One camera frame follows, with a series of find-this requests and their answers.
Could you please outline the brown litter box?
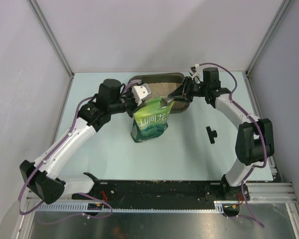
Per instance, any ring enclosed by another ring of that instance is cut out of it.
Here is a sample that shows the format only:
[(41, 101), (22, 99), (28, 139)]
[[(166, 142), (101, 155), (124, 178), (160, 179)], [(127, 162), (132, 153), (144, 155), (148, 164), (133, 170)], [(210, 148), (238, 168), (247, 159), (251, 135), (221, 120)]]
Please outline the brown litter box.
[(151, 95), (146, 99), (146, 103), (143, 104), (142, 110), (138, 110), (139, 116), (152, 116), (163, 114), (178, 114), (189, 107), (190, 103), (185, 100), (176, 100), (172, 102), (171, 109), (160, 106), (160, 100), (167, 98), (167, 96), (176, 90), (185, 76), (182, 73), (158, 73), (158, 74), (147, 74), (147, 75), (136, 75), (133, 76), (127, 85), (126, 92), (130, 92), (133, 86), (146, 83), (151, 90)]

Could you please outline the green litter bag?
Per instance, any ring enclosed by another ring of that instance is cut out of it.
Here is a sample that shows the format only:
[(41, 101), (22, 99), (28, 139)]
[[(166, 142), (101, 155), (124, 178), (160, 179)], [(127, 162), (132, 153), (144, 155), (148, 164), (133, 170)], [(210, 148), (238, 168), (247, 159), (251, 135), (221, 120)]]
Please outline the green litter bag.
[(174, 100), (157, 97), (147, 101), (146, 105), (137, 110), (133, 117), (131, 137), (135, 143), (141, 143), (163, 135), (168, 128), (168, 117)]

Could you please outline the black bag clip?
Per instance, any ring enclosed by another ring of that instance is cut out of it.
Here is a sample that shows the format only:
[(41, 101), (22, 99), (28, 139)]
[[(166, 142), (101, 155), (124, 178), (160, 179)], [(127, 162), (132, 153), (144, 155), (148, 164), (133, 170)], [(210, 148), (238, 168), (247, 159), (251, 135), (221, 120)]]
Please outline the black bag clip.
[(206, 131), (207, 131), (210, 143), (211, 144), (215, 144), (215, 138), (218, 137), (217, 131), (216, 130), (212, 130), (210, 126), (206, 127)]

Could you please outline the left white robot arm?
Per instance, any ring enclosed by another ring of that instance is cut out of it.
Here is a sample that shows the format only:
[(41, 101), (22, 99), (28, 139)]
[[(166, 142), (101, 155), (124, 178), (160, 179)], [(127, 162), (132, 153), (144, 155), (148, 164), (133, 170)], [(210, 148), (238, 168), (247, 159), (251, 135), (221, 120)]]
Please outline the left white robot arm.
[(99, 181), (91, 173), (65, 179), (61, 179), (59, 174), (72, 155), (108, 123), (112, 115), (133, 115), (142, 102), (137, 89), (139, 86), (105, 79), (98, 93), (81, 100), (76, 107), (73, 122), (63, 136), (33, 162), (25, 160), (21, 163), (19, 168), (24, 185), (18, 199), (22, 199), (26, 189), (46, 204), (52, 204), (64, 195), (97, 198), (100, 193)]

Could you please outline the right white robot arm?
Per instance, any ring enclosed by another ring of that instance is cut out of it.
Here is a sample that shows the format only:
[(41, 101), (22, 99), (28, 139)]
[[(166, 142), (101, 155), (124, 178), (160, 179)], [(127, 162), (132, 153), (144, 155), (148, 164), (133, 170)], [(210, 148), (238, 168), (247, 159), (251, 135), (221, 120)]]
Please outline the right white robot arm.
[(268, 158), (275, 152), (273, 124), (249, 113), (233, 98), (238, 83), (229, 90), (221, 86), (216, 63), (202, 63), (191, 67), (190, 75), (168, 95), (173, 100), (192, 102), (203, 97), (207, 104), (220, 111), (237, 129), (235, 160), (231, 169), (220, 181), (220, 195), (233, 199), (238, 192), (244, 192), (244, 184), (255, 169), (267, 166)]

